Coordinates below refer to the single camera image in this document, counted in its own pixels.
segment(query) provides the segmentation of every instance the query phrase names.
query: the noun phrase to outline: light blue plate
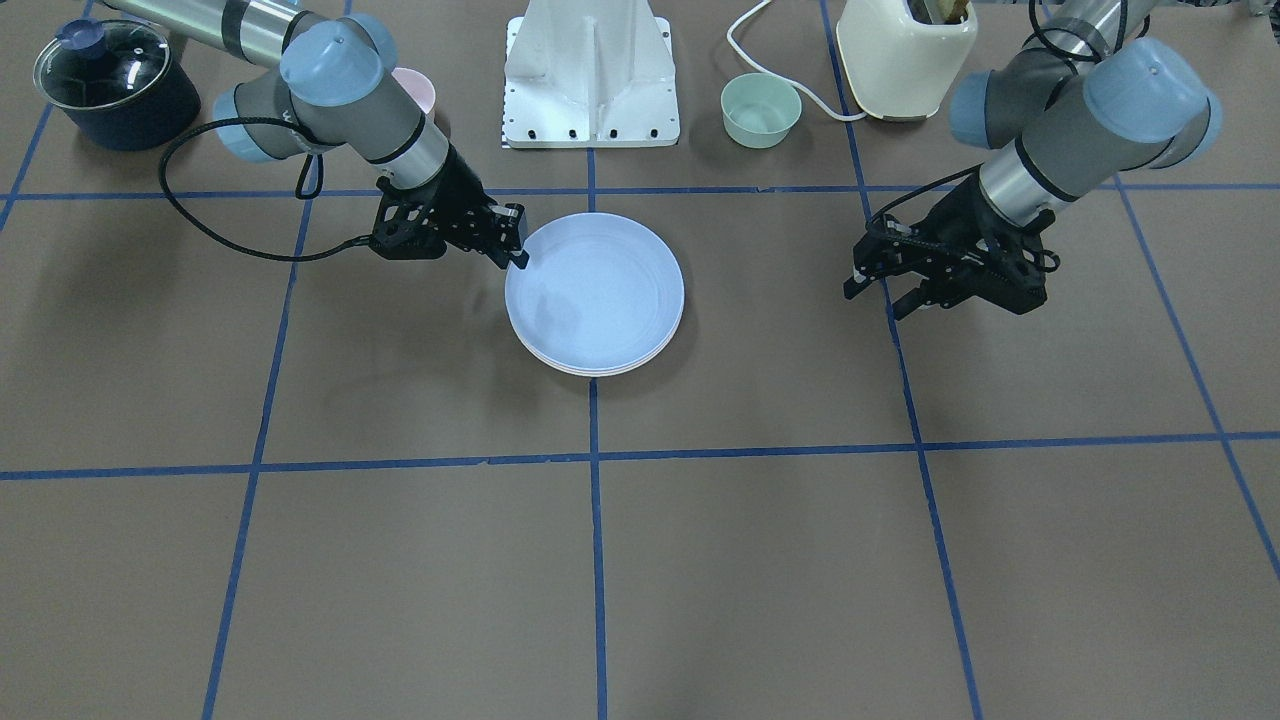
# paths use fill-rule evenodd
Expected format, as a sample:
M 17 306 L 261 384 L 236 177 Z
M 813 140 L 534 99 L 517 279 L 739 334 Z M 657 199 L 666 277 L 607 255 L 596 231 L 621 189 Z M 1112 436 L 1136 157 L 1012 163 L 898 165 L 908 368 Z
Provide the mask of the light blue plate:
M 548 365 L 585 377 L 625 373 L 676 333 L 685 279 L 671 249 L 607 213 L 553 220 L 525 241 L 529 266 L 507 270 L 516 336 Z

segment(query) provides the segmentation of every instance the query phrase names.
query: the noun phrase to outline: black cable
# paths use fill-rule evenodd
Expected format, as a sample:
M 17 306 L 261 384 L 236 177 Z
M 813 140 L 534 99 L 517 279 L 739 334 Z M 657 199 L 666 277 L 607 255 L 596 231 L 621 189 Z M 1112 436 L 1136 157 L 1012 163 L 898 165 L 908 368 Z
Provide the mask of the black cable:
M 918 188 L 913 190 L 911 192 L 908 192 L 906 195 L 899 197 L 897 200 L 895 200 L 895 201 L 890 202 L 888 205 L 886 205 L 886 206 L 881 208 L 879 210 L 877 210 L 876 214 L 872 215 L 869 220 L 867 220 L 867 229 L 872 231 L 872 232 L 879 232 L 876 228 L 873 228 L 872 225 L 877 220 L 883 219 L 884 214 L 888 213 L 890 210 L 892 210 L 893 208 L 897 208 L 899 205 L 906 202 L 908 200 L 911 200 L 913 197 L 919 197 L 920 195 L 924 195 L 925 192 L 928 192 L 931 190 L 938 188 L 938 187 L 941 187 L 941 186 L 943 186 L 943 184 L 946 184 L 946 183 L 948 183 L 951 181 L 960 179 L 960 178 L 966 177 L 966 176 L 972 176 L 972 174 L 977 173 L 978 169 L 980 169 L 980 168 L 982 168 L 982 164 L 973 165 L 972 168 L 965 168 L 965 169 L 960 170 L 959 173 L 951 173 L 950 176 L 947 176 L 945 178 L 936 179 L 936 181 L 931 182 L 929 184 L 918 187 Z
M 1120 1 L 1121 3 L 1128 3 L 1128 0 L 1120 0 Z M 1065 60 L 1075 60 L 1076 63 L 1101 63 L 1102 61 L 1102 54 L 1098 53 L 1092 45 L 1089 45 L 1089 50 L 1093 51 L 1092 55 L 1080 55 L 1078 53 L 1068 53 L 1066 50 L 1062 50 L 1057 45 L 1053 45 L 1052 42 L 1050 42 L 1048 37 L 1044 35 L 1044 28 L 1041 27 L 1039 18 L 1036 14 L 1036 0 L 1027 0 L 1027 18 L 1032 23 L 1032 35 L 1036 37 L 1036 40 L 1038 40 L 1041 42 L 1041 45 L 1043 45 L 1044 47 L 1047 47 L 1050 53 L 1052 53 L 1052 54 L 1055 54 L 1059 58 L 1062 58 Z
M 1124 47 L 1124 31 L 1126 24 L 1129 24 L 1129 0 L 1120 0 L 1120 29 L 1116 31 L 1116 46 L 1115 50 L 1111 51 L 1112 55 Z
M 243 252 L 244 255 L 252 255 L 253 258 L 261 258 L 262 260 L 275 260 L 279 263 L 310 263 L 311 260 L 320 260 L 323 258 L 329 258 L 330 255 L 337 255 L 338 252 L 342 252 L 348 247 L 366 246 L 372 241 L 372 236 L 364 234 L 360 237 L 353 237 L 339 245 L 335 245 L 334 247 L 330 247 L 329 250 L 325 250 L 323 252 L 314 252 L 311 255 L 276 255 L 274 252 L 262 252 L 261 250 L 253 250 L 250 247 L 244 247 L 242 245 L 237 245 L 214 232 L 212 228 L 210 228 L 205 223 L 200 222 L 195 215 L 191 214 L 189 210 L 183 208 L 182 202 L 178 201 L 178 197 L 174 195 L 173 190 L 169 188 L 169 160 L 173 159 L 174 152 L 177 152 L 183 145 L 187 145 L 188 142 L 200 137 L 201 135 L 205 135 L 209 131 L 230 126 L 278 126 L 301 135 L 303 138 L 307 140 L 307 142 L 311 142 L 314 145 L 320 145 L 320 141 L 316 140 L 315 136 L 311 135 L 311 131 L 307 129 L 306 127 L 300 126 L 297 123 L 282 120 L 279 118 L 228 118 L 224 120 L 214 120 L 211 123 L 205 123 L 179 136 L 177 140 L 169 143 L 169 147 L 164 151 L 164 155 L 160 156 L 160 168 L 159 168 L 160 191 L 164 192 L 164 199 L 168 200 L 170 205 L 173 205 L 174 210 L 177 210 L 179 215 L 186 218 L 188 223 L 195 225 L 196 229 L 214 238 L 218 243 L 229 247 L 237 252 Z M 302 186 L 306 182 L 307 170 L 311 168 L 311 158 L 312 156 L 308 155 L 307 161 L 303 163 L 302 173 L 298 176 L 298 184 L 294 187 L 293 192 L 296 197 L 302 200 L 319 197 L 320 190 L 324 186 L 324 161 L 320 160 L 316 163 L 315 190 L 312 190 L 310 193 L 305 193 L 302 191 Z
M 305 192 L 302 186 L 307 182 L 308 170 L 311 170 L 311 163 L 315 161 L 316 165 L 316 186 L 311 192 Z M 307 159 L 302 161 L 302 169 L 298 170 L 298 183 L 293 186 L 293 196 L 298 200 L 315 200 L 320 197 L 320 188 L 324 187 L 324 155 L 312 155 L 307 152 Z
M 1048 37 L 1044 35 L 1044 28 L 1041 27 L 1039 24 L 1039 17 L 1036 13 L 1036 3 L 1037 0 L 1027 0 L 1027 17 L 1032 23 L 1032 35 L 1036 37 L 1036 40 L 1041 42 L 1041 45 L 1047 47 L 1050 53 L 1053 53 L 1059 58 L 1066 60 L 1075 60 L 1078 63 L 1101 63 L 1102 60 L 1105 60 L 1102 53 L 1094 49 L 1092 45 L 1089 45 L 1089 50 L 1092 51 L 1091 55 L 1080 55 L 1078 53 L 1068 53 L 1066 50 L 1062 50 L 1061 47 L 1050 42 Z M 1115 49 L 1111 51 L 1112 55 L 1119 53 L 1120 49 L 1124 47 L 1124 36 L 1125 32 L 1128 31 L 1126 27 L 1128 24 L 1129 24 L 1129 0 L 1120 0 L 1120 28 L 1116 31 Z M 1050 28 L 1050 29 L 1066 32 L 1069 35 L 1078 37 L 1079 40 L 1084 41 L 1085 45 L 1088 45 L 1087 40 L 1075 35 L 1074 32 L 1070 32 L 1064 28 Z M 1146 36 L 1148 29 L 1151 29 L 1151 15 L 1144 15 L 1142 18 L 1142 29 L 1138 31 L 1138 35 L 1134 36 L 1134 40 Z
M 1029 252 L 1036 258 L 1036 269 L 1042 273 L 1052 273 L 1062 266 L 1062 259 L 1052 250 L 1041 250 L 1039 252 L 1030 250 Z M 1046 260 L 1052 260 L 1053 264 L 1050 265 Z

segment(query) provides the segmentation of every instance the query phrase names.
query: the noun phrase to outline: blue tape line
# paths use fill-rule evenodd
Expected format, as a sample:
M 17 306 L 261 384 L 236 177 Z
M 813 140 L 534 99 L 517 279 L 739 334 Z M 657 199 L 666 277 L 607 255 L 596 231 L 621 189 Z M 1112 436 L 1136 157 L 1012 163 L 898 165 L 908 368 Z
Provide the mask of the blue tape line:
M 232 628 L 232 610 L 236 607 L 236 591 L 239 588 L 239 571 L 244 560 L 244 544 L 248 542 L 248 521 L 253 515 L 253 498 L 257 496 L 257 473 L 250 473 L 244 486 L 244 505 L 241 509 L 239 530 L 236 533 L 236 550 L 232 553 L 232 569 L 227 578 L 227 594 L 223 597 L 223 615 L 218 621 L 218 641 L 214 644 L 214 660 L 209 667 L 209 684 L 205 688 L 205 706 L 201 720 L 212 720 L 214 702 L 218 700 L 218 683 L 223 675 L 223 657 L 227 655 L 227 635 Z
M 861 174 L 860 165 L 858 168 L 859 176 Z M 527 196 L 549 196 L 549 195 L 585 195 L 591 200 L 591 196 L 600 195 L 791 195 L 791 193 L 831 193 L 831 195 L 845 195 L 854 192 L 910 192 L 916 190 L 919 186 L 914 184 L 869 184 L 869 186 L 856 186 L 856 184 L 791 184 L 791 186 L 773 186 L 773 187 L 748 187 L 748 186 L 705 186 L 705 187 L 499 187 L 488 188 L 489 195 L 495 196 L 511 196 L 511 195 L 527 195 Z M 954 184 L 943 184 L 932 188 L 929 192 L 950 192 L 955 190 Z M 1115 184 L 1101 184 L 1097 190 L 1117 190 Z M 1201 191 L 1201 190 L 1217 190 L 1217 191 L 1275 191 L 1280 190 L 1280 184 L 1139 184 L 1139 186 L 1126 186 L 1126 190 L 1179 190 L 1179 191 Z M 293 192 L 288 190 L 193 190 L 174 193 L 180 200 L 228 200 L 228 199 L 252 199 L 252 197 L 269 197 L 269 199 L 292 199 Z M 325 190 L 320 193 L 321 197 L 380 197 L 381 192 L 378 190 Z M 12 200 L 23 201 L 65 201 L 65 200 L 163 200 L 164 195 L 160 192 L 18 192 L 10 195 Z
M 836 51 L 836 37 L 831 28 L 831 14 L 827 9 L 827 0 L 820 0 L 822 24 L 827 33 L 827 53 L 831 56 L 831 69 L 836 78 L 836 91 L 840 95 L 841 113 L 849 114 L 849 105 L 845 100 L 844 85 L 840 73 L 840 58 Z M 867 179 L 863 176 L 861 158 L 858 152 L 858 138 L 854 133 L 852 123 L 845 123 L 845 133 L 849 136 L 849 152 L 854 159 L 854 173 L 858 178 L 859 195 L 863 201 L 864 217 L 870 218 L 870 199 L 867 195 Z M 906 416 L 911 423 L 911 439 L 915 446 L 916 464 L 920 469 L 920 482 L 924 486 L 924 497 L 929 506 L 929 521 L 933 525 L 933 542 L 938 552 L 938 564 L 942 569 L 942 584 L 946 587 L 947 605 L 951 609 L 951 625 L 955 628 L 956 647 L 960 650 L 960 662 L 964 667 L 965 687 L 969 691 L 969 705 L 974 720 L 982 720 L 982 701 L 978 696 L 978 682 L 973 671 L 973 660 L 969 655 L 969 641 L 964 629 L 964 616 L 960 614 L 960 600 L 955 589 L 955 580 L 951 574 L 951 560 L 947 555 L 946 537 L 942 532 L 942 519 L 938 515 L 938 505 L 933 495 L 933 479 L 929 474 L 929 461 L 924 451 L 920 437 L 920 423 L 915 413 L 915 400 L 911 396 L 911 379 L 906 370 L 906 356 L 902 352 L 902 342 L 897 333 L 897 320 L 893 319 L 893 301 L 888 295 L 888 283 L 883 279 L 879 283 L 884 293 L 884 315 L 888 323 L 890 337 L 893 341 L 893 350 L 897 352 L 899 370 L 902 375 L 902 398 L 906 402 Z
M 1226 182 L 1226 183 L 1135 183 L 1125 184 L 1125 190 L 1280 190 L 1274 182 Z
M 417 457 L 403 460 L 320 460 L 311 462 L 262 462 L 260 470 L 270 473 L 333 473 L 343 470 L 407 470 L 415 468 L 471 468 L 477 465 L 541 465 L 547 462 L 589 462 L 586 452 L 559 455 L 502 455 L 471 457 Z
M 595 211 L 595 149 L 586 149 L 586 211 Z
M 874 455 L 886 452 L 914 452 L 909 442 L 883 445 L 815 445 L 805 447 L 723 447 L 708 450 L 635 450 L 602 452 L 602 462 L 632 462 L 637 460 L 701 460 L 713 457 L 794 457 L 813 455 Z
M 1183 355 L 1187 357 L 1187 364 L 1192 369 L 1192 377 L 1196 379 L 1196 387 L 1199 389 L 1201 398 L 1204 401 L 1204 409 L 1208 411 L 1210 420 L 1213 423 L 1213 429 L 1217 432 L 1217 437 L 1222 443 L 1222 452 L 1226 454 L 1226 461 L 1231 466 L 1231 474 L 1235 477 L 1235 484 L 1240 489 L 1240 496 L 1244 498 L 1244 505 L 1249 511 L 1249 516 L 1253 519 L 1253 527 L 1257 529 L 1258 538 L 1262 541 L 1262 548 L 1267 553 L 1267 560 L 1271 561 L 1271 570 L 1275 573 L 1276 580 L 1280 580 L 1280 556 L 1276 555 L 1276 547 L 1271 541 L 1271 533 L 1267 532 L 1266 523 L 1262 520 L 1262 512 L 1258 511 L 1258 505 L 1253 500 L 1253 492 L 1249 491 L 1249 483 L 1244 479 L 1244 473 L 1240 470 L 1240 464 L 1235 457 L 1235 451 L 1231 450 L 1231 441 L 1226 434 L 1226 429 L 1222 427 L 1222 419 L 1217 414 L 1213 398 L 1210 396 L 1208 383 L 1204 382 L 1204 375 L 1201 373 L 1199 363 L 1196 361 L 1196 354 L 1192 352 L 1190 341 L 1187 340 L 1187 333 L 1183 331 L 1183 323 L 1178 319 L 1178 311 L 1174 310 L 1174 301 L 1169 296 L 1165 281 L 1160 277 L 1160 269 L 1156 266 L 1156 256 L 1151 252 L 1151 246 L 1147 243 L 1147 234 L 1142 229 L 1142 223 L 1138 222 L 1138 213 L 1134 210 L 1133 202 L 1129 200 L 1129 193 L 1119 177 L 1116 178 L 1116 186 L 1120 190 L 1120 200 L 1124 202 L 1125 213 L 1129 214 L 1129 223 L 1133 225 L 1133 232 L 1138 237 L 1138 245 L 1142 247 L 1142 255 L 1147 260 L 1147 269 L 1151 270 L 1151 277 L 1156 282 L 1156 290 L 1160 292 L 1160 300 L 1165 304 L 1165 313 L 1169 314 L 1169 322 L 1174 325 L 1174 332 L 1178 334 L 1178 343 L 1183 347 Z
M 595 378 L 588 386 L 591 434 L 591 556 L 595 577 L 595 716 L 609 716 L 609 674 L 604 614 L 604 529 L 600 518 L 600 402 Z
M 1226 433 L 1233 442 L 1280 441 L 1280 430 Z M 1157 434 L 1157 436 L 1098 436 L 1062 438 L 980 439 L 955 442 L 924 442 L 925 452 L 965 452 L 973 450 L 1028 450 L 1043 447 L 1105 447 L 1178 445 L 1219 442 L 1216 433 Z M 603 451 L 600 462 L 636 462 L 645 460 L 703 460 L 727 457 L 790 457 L 823 455 L 877 455 L 915 452 L 914 442 L 882 445 L 819 445 L 780 447 L 723 447 L 703 450 L 623 450 Z M 0 470 L 0 482 L 109 479 L 132 477 L 182 475 L 239 475 L 257 471 L 279 473 L 334 473 L 343 470 L 403 470 L 415 468 L 471 468 L 479 465 L 541 465 L 548 462 L 590 462 L 589 452 L 561 452 L 552 455 L 494 455 L 460 457 L 407 457 L 392 460 L 315 460 L 294 462 L 225 464 L 225 465 L 159 465 L 141 468 L 70 468 L 65 470 Z
M 307 200 L 302 205 L 302 219 L 298 222 L 298 237 L 293 243 L 293 254 L 301 255 L 306 246 L 307 228 L 311 224 L 311 206 L 315 201 Z M 271 370 L 266 380 L 266 393 L 262 398 L 262 421 L 259 424 L 257 441 L 253 443 L 253 465 L 262 462 L 266 452 L 266 434 L 271 424 L 271 407 L 275 402 L 276 382 L 280 377 L 280 365 L 284 359 L 284 341 L 289 332 L 289 305 L 293 301 L 293 286 L 298 279 L 298 264 L 289 266 L 289 283 L 284 288 L 284 304 L 280 307 L 280 324 L 275 333 L 275 351 L 271 355 Z M 244 505 L 241 509 L 239 530 L 236 534 L 236 551 L 232 553 L 232 569 L 227 577 L 227 594 L 223 598 L 223 615 L 218 624 L 218 641 L 214 644 L 214 659 L 209 667 L 209 685 L 205 688 L 205 708 L 202 720 L 212 720 L 214 705 L 218 701 L 218 685 L 223 674 L 223 659 L 227 653 L 227 638 L 230 634 L 232 614 L 236 610 L 236 592 L 239 588 L 239 573 L 244 561 L 244 546 L 248 543 L 250 521 L 253 518 L 253 498 L 257 496 L 259 471 L 253 470 L 248 475 L 244 487 Z
M 183 475 L 242 475 L 253 466 L 242 465 L 161 465 L 151 468 L 72 468 L 67 470 L 0 470 L 0 482 L 101 480 L 108 478 L 156 478 Z
M 1185 434 L 1158 434 L 1158 436 L 1112 436 L 1112 437 L 927 442 L 923 445 L 924 450 L 928 452 L 947 452 L 959 450 L 1025 450 L 1033 447 L 1105 447 L 1115 445 L 1169 445 L 1169 443 L 1193 443 L 1193 442 L 1217 442 L 1217 441 L 1219 436 L 1215 433 L 1185 433 Z
M 5 204 L 4 210 L 0 210 L 0 231 L 4 231 L 5 224 L 9 222 L 9 214 L 13 213 L 13 206 L 18 204 L 18 193 L 22 191 L 22 182 L 27 179 L 27 170 L 31 169 L 31 160 L 36 156 L 36 147 L 40 145 L 40 138 L 45 135 L 45 128 L 49 126 L 49 115 L 52 114 L 54 106 L 45 104 L 45 110 L 40 113 L 40 119 L 36 122 L 36 131 L 31 133 L 31 142 L 27 143 L 27 154 L 22 156 L 22 164 L 18 167 L 18 174 L 13 178 L 13 184 L 9 187 L 9 201 Z
M 1280 432 L 1274 433 L 1226 433 L 1226 439 L 1231 442 L 1238 441 L 1256 441 L 1256 439 L 1280 439 Z

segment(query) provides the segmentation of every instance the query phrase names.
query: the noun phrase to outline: silver arm segment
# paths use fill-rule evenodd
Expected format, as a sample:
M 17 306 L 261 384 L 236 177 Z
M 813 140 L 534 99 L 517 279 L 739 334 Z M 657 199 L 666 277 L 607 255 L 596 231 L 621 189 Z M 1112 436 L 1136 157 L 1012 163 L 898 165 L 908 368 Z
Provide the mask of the silver arm segment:
M 100 1 L 268 68 L 219 97 L 215 123 L 204 129 L 216 128 L 223 143 L 250 161 L 351 145 L 383 176 L 367 236 L 383 258 L 434 259 L 453 245 L 503 269 L 529 263 L 524 206 L 489 197 L 392 77 L 396 42 L 376 18 L 352 13 L 332 20 L 284 0 Z M 253 122 L 261 118 L 291 127 Z
M 952 135 L 966 145 L 1004 147 L 1059 101 L 1070 82 L 1111 58 L 1120 38 L 1133 37 L 1155 5 L 1156 0 L 1068 0 L 1055 8 L 1053 18 L 1041 24 L 1047 45 L 1033 35 L 1004 69 L 960 81 L 951 99 Z M 1213 114 L 1221 108 L 1216 97 L 1210 105 L 1165 152 L 1143 164 L 1166 168 L 1211 142 Z
M 1037 46 L 1020 58 L 1050 53 Z M 1016 67 L 1032 64 L 1010 65 Z M 1034 83 L 1027 87 L 1034 90 Z M 982 95 L 984 102 L 995 99 L 986 87 Z M 1152 38 L 1133 40 L 1105 61 L 1089 63 L 1087 74 L 1065 73 L 1047 108 L 1023 108 L 1024 117 L 1010 122 L 1011 138 L 989 160 L 872 215 L 854 246 L 845 297 L 877 279 L 914 273 L 923 281 L 893 302 L 897 319 L 975 296 L 1016 314 L 1034 310 L 1048 297 L 1046 275 L 1060 265 L 1041 241 L 1059 211 L 1114 173 L 1194 155 L 1212 143 L 1221 126 L 1213 94 L 1180 55 Z M 966 174 L 923 220 L 906 225 L 888 214 L 924 190 Z

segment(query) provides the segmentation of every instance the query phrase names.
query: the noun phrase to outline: light blue joint cap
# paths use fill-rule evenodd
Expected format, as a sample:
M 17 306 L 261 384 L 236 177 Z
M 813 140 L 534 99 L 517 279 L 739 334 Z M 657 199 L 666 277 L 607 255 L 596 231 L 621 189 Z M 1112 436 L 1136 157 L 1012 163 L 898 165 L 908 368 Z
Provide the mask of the light blue joint cap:
M 219 95 L 218 100 L 214 101 L 214 119 L 229 120 L 238 117 L 239 113 L 236 110 L 236 88 L 233 87 Z M 247 163 L 271 163 L 278 160 L 278 158 L 271 158 L 259 147 L 253 137 L 244 129 L 244 126 L 218 128 L 218 140 L 223 141 L 223 145 L 227 150 L 230 150 L 232 155 Z
M 1201 138 L 1201 143 L 1196 146 L 1196 150 L 1192 150 L 1190 155 L 1174 163 L 1170 168 L 1194 160 L 1208 150 L 1220 135 L 1222 135 L 1222 102 L 1217 99 L 1217 95 L 1213 95 L 1213 91 L 1208 91 L 1208 127 L 1204 128 L 1204 137 Z
M 1142 37 L 1084 78 L 1084 104 L 1102 127 L 1133 142 L 1164 142 L 1204 110 L 1208 88 L 1164 42 Z
M 383 59 L 383 67 L 394 70 L 396 64 L 399 63 L 399 49 L 396 47 L 396 38 L 392 37 L 392 31 L 387 29 L 383 20 L 367 13 L 352 13 L 347 18 L 369 33 L 374 41 L 374 50 L 378 50 L 378 55 Z
M 951 136 L 965 145 L 991 147 L 991 141 L 987 140 L 987 83 L 991 82 L 992 72 L 965 76 L 951 95 L 947 114 Z
M 284 49 L 280 77 L 308 105 L 338 108 L 366 97 L 383 79 L 383 61 L 349 26 L 325 20 Z

